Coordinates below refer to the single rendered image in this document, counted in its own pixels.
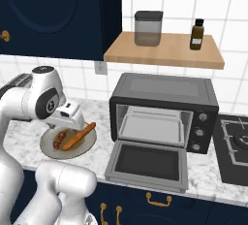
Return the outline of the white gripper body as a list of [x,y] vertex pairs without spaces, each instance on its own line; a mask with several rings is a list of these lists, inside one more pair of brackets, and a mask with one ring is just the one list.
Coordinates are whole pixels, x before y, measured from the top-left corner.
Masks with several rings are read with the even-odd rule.
[[67,111],[63,109],[56,109],[55,112],[46,119],[46,122],[55,126],[75,130],[82,130],[84,127],[84,118],[80,108]]

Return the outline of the baguette bread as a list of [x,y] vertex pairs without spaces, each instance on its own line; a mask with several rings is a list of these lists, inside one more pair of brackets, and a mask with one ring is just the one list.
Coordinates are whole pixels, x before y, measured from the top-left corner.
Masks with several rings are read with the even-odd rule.
[[92,122],[88,124],[83,130],[77,132],[71,139],[69,139],[62,147],[64,151],[71,149],[74,145],[76,145],[82,138],[88,135],[94,128],[96,127],[96,123]]

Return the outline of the kebab skewer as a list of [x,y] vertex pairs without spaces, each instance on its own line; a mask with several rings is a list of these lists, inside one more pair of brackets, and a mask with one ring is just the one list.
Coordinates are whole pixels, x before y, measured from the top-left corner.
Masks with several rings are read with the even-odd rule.
[[53,142],[53,148],[54,149],[58,149],[59,148],[59,146],[61,145],[62,141],[65,139],[66,134],[67,134],[67,131],[66,130],[61,131],[58,134],[57,139]]

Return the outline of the navy base cupboard door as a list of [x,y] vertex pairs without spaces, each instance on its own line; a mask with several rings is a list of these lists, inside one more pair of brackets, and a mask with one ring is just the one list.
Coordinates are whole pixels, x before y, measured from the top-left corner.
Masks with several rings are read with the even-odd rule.
[[24,211],[26,206],[29,204],[31,199],[37,190],[37,182],[35,180],[35,172],[24,170],[24,181],[22,183],[20,192],[15,201],[15,205],[13,207],[11,213],[11,222],[14,223],[20,214]]
[[104,219],[108,225],[116,225],[116,206],[113,203],[113,185],[98,182],[93,194],[85,199],[87,207],[95,217],[98,225],[101,225],[100,204],[105,203],[107,208],[104,210]]

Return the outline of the toaster oven door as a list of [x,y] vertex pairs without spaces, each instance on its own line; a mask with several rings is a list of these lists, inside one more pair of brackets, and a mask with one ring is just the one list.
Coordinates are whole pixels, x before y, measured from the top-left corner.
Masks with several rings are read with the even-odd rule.
[[117,140],[105,177],[108,181],[185,193],[188,189],[186,150]]

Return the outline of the black toaster oven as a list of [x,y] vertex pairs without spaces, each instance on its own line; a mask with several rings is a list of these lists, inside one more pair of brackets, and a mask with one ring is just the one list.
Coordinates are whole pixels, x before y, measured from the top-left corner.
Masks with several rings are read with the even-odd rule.
[[[187,151],[206,154],[208,152],[215,121],[219,111],[211,79],[124,73],[121,75],[109,99],[110,132],[117,139],[117,119],[122,119],[127,109],[136,106],[169,109],[193,113]],[[207,114],[206,121],[199,115]],[[195,131],[202,129],[199,137]],[[200,150],[194,151],[193,144]]]

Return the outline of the grey round plate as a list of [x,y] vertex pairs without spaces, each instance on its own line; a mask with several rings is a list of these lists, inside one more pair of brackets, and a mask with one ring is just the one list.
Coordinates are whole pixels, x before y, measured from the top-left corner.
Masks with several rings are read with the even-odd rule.
[[56,126],[53,129],[48,129],[45,131],[40,141],[40,148],[43,154],[52,159],[72,159],[87,152],[97,140],[96,131],[92,130],[69,150],[64,151],[64,144],[76,134],[76,131],[69,129],[59,148],[55,149],[53,146],[54,142],[57,140],[59,133],[63,132],[64,130],[65,127]]

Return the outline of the grey baking tray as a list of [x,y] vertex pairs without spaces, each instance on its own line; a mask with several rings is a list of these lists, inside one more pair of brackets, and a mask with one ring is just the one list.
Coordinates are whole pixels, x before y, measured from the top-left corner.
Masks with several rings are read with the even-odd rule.
[[130,107],[121,124],[119,137],[132,141],[182,146],[184,126],[180,111]]

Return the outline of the brass cupboard knob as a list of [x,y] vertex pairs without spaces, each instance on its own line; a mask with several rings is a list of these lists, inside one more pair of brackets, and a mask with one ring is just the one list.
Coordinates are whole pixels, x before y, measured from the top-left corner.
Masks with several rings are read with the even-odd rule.
[[5,42],[9,42],[11,39],[9,32],[7,30],[3,30],[0,34],[0,39],[4,40]]

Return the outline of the grey lidded canister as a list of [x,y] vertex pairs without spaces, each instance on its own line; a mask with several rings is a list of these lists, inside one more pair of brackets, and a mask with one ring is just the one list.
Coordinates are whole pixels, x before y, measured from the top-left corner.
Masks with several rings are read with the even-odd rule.
[[135,13],[135,44],[141,47],[157,47],[162,33],[161,11],[137,11]]

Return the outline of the navy drawer front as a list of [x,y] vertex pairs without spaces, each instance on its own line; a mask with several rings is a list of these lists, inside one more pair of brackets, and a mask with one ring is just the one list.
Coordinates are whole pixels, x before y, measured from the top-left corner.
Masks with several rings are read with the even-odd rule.
[[125,191],[123,225],[205,225],[211,204],[135,188]]

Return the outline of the brown glass bottle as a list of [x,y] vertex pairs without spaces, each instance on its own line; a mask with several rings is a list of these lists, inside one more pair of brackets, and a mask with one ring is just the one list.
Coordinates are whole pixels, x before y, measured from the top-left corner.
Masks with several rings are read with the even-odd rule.
[[192,27],[190,49],[199,50],[202,47],[203,32],[203,19],[197,18],[194,26]]

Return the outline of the black gas hob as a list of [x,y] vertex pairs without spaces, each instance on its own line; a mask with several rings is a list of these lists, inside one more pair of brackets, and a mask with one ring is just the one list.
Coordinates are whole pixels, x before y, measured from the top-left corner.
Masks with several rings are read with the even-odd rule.
[[221,180],[248,187],[248,116],[219,114],[213,142]]

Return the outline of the navy wall cupboard door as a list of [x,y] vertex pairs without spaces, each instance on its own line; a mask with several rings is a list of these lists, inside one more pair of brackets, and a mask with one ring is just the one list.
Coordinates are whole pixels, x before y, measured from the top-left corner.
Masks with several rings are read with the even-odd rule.
[[103,58],[100,0],[0,0],[0,54]]

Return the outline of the wooden wall shelf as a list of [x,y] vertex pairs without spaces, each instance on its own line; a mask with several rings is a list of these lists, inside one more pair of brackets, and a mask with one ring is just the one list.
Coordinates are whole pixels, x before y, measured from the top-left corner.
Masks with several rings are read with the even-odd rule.
[[134,32],[122,32],[104,54],[106,62],[223,70],[225,61],[211,35],[200,50],[190,49],[190,34],[163,33],[157,47],[135,44]]

